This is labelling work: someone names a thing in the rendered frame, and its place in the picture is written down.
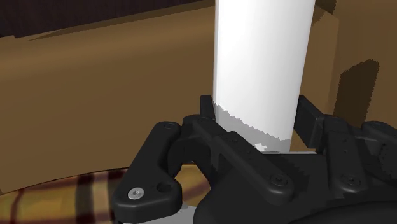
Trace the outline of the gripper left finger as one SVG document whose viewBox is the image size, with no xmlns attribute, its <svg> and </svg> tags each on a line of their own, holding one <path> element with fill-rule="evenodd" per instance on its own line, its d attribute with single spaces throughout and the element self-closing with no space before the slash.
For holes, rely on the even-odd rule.
<svg viewBox="0 0 397 224">
<path fill-rule="evenodd" d="M 269 204 L 286 204 L 295 191 L 287 174 L 238 133 L 216 123 L 212 97 L 201 95 L 199 114 L 184 117 L 181 125 L 159 122 L 153 127 L 112 195 L 116 221 L 144 223 L 176 214 L 182 188 L 175 177 L 190 161 L 212 188 L 235 170 Z"/>
</svg>

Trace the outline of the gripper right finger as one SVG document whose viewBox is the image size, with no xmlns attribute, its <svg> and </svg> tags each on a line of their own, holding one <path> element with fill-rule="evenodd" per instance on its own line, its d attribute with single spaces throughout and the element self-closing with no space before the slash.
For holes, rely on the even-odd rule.
<svg viewBox="0 0 397 224">
<path fill-rule="evenodd" d="M 363 194 L 374 186 L 397 191 L 397 129 L 380 121 L 360 128 L 318 110 L 300 95 L 294 130 L 306 147 L 327 159 L 328 185 L 337 197 Z"/>
</svg>

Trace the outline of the white cylinder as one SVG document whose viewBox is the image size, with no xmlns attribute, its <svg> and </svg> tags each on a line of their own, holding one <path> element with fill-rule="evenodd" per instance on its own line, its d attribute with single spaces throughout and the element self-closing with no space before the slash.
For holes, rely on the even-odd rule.
<svg viewBox="0 0 397 224">
<path fill-rule="evenodd" d="M 216 122 L 261 152 L 290 151 L 316 0 L 215 0 Z"/>
</svg>

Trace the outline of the brown sofa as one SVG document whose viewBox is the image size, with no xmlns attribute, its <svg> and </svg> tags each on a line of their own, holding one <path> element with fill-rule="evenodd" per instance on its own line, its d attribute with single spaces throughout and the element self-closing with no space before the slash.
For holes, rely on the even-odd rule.
<svg viewBox="0 0 397 224">
<path fill-rule="evenodd" d="M 0 38 L 0 193 L 123 167 L 212 91 L 214 0 Z M 397 126 L 397 0 L 317 0 L 301 87 Z"/>
</svg>

